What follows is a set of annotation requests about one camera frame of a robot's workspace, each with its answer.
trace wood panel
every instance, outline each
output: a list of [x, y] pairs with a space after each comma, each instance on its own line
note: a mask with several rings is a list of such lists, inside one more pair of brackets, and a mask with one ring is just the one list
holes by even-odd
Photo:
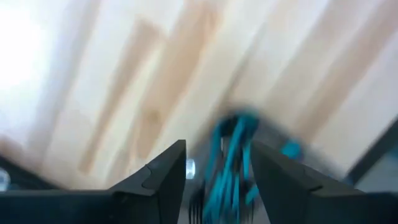
[[3, 1], [0, 44], [14, 51], [0, 53], [13, 65], [0, 66], [0, 153], [64, 187], [101, 189], [177, 139], [189, 156], [218, 117], [247, 106], [344, 176], [398, 112], [397, 7]]

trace black plastic part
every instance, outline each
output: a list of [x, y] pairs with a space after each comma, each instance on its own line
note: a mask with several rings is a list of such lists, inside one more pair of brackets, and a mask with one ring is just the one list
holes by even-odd
[[109, 190], [4, 192], [0, 223], [177, 223], [185, 161], [180, 140]]
[[392, 194], [366, 194], [258, 142], [252, 145], [251, 159], [272, 224], [397, 221], [398, 201]]
[[348, 173], [347, 181], [356, 185], [381, 157], [392, 151], [396, 146], [398, 146], [398, 120], [355, 164]]
[[50, 184], [37, 177], [35, 174], [24, 170], [0, 156], [0, 167], [8, 172], [11, 178], [11, 185], [21, 190], [54, 190], [60, 189], [58, 186]]

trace blue object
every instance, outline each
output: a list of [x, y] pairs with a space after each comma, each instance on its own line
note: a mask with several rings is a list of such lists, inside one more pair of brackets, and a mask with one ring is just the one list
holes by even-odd
[[282, 154], [291, 158], [298, 159], [301, 153], [301, 146], [295, 141], [289, 141], [283, 148]]
[[[209, 162], [205, 171], [205, 182], [208, 182], [211, 178], [211, 173], [213, 171], [214, 163], [217, 156], [220, 153], [221, 145], [221, 132], [224, 123], [218, 124], [213, 132], [213, 139], [211, 145], [211, 152]], [[239, 172], [234, 173], [232, 165], [234, 157], [236, 155], [236, 150], [239, 146], [244, 145], [242, 151], [242, 163], [243, 163], [243, 179], [249, 179], [249, 169], [251, 163], [251, 138], [254, 135], [258, 125], [258, 120], [248, 114], [242, 114], [238, 116], [238, 121], [234, 127], [231, 142], [229, 144], [228, 154], [226, 156], [226, 162], [224, 164], [224, 169], [217, 173], [216, 182], [213, 188], [210, 190], [210, 196], [205, 203], [205, 208], [203, 211], [203, 218], [211, 217], [211, 221], [215, 222], [220, 219], [223, 213], [231, 212], [234, 214], [236, 222], [239, 223]], [[301, 147], [295, 141], [288, 142], [283, 148], [281, 153], [288, 156], [291, 159], [296, 159], [300, 156]], [[250, 205], [253, 203], [254, 199], [259, 195], [259, 189], [257, 185], [254, 185], [249, 189], [245, 195], [245, 204]]]

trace blue wire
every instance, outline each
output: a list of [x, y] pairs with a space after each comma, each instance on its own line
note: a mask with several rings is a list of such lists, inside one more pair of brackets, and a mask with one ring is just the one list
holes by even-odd
[[221, 175], [217, 175], [216, 183], [214, 184], [213, 189], [211, 190], [209, 200], [207, 201], [205, 208], [203, 210], [203, 217], [207, 217], [208, 214], [211, 212], [212, 205], [216, 203], [216, 200], [218, 198], [218, 187], [220, 187], [221, 183]]
[[244, 119], [240, 118], [239, 121], [238, 121], [238, 124], [236, 125], [236, 128], [234, 130], [234, 133], [232, 135], [231, 143], [230, 143], [229, 149], [228, 149], [228, 155], [227, 155], [226, 162], [225, 162], [225, 165], [224, 165], [224, 172], [223, 172], [223, 176], [222, 176], [222, 179], [221, 179], [221, 185], [220, 185], [220, 188], [219, 188], [219, 191], [220, 191], [219, 194], [221, 194], [221, 195], [224, 192], [226, 178], [227, 178], [227, 172], [230, 172], [232, 161], [233, 161], [233, 157], [235, 155], [235, 150], [236, 150], [237, 145], [239, 143], [239, 137], [243, 133], [243, 129], [244, 129]]
[[243, 178], [249, 178], [249, 165], [250, 165], [250, 142], [243, 149]]
[[231, 205], [231, 196], [232, 196], [231, 194], [232, 194], [232, 172], [228, 172], [224, 210], [227, 210]]
[[246, 194], [245, 203], [246, 205], [250, 205], [253, 200], [259, 195], [259, 188], [257, 185], [254, 185], [249, 192]]
[[236, 221], [239, 223], [239, 174], [235, 176], [234, 199], [232, 211], [236, 212]]

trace blue cable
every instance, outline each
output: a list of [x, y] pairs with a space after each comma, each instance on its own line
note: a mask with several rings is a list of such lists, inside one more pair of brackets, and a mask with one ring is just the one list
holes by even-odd
[[[231, 171], [231, 166], [244, 130], [251, 131], [252, 129], [256, 128], [257, 124], [254, 121], [256, 120], [252, 118], [252, 116], [243, 115], [239, 117], [238, 123], [233, 131], [231, 142], [229, 144], [228, 155], [226, 156], [224, 169], [217, 175], [216, 182], [211, 189], [210, 196], [203, 210], [203, 218], [211, 217], [212, 221], [215, 222], [220, 218], [220, 212], [227, 212], [228, 210], [231, 210], [236, 215], [237, 223], [239, 223], [239, 174], [234, 175]], [[213, 171], [213, 165], [220, 152], [222, 124], [223, 123], [218, 124], [213, 132], [210, 158], [205, 172], [205, 182], [210, 180], [211, 173]], [[291, 159], [296, 159], [300, 155], [300, 150], [300, 145], [295, 141], [291, 141], [284, 146], [282, 153]], [[249, 178], [251, 160], [250, 152], [251, 144], [250, 142], [247, 142], [243, 149], [244, 180], [248, 180]], [[259, 189], [257, 185], [252, 186], [252, 188], [249, 189], [248, 193], [245, 195], [245, 204], [250, 205], [258, 195]]]

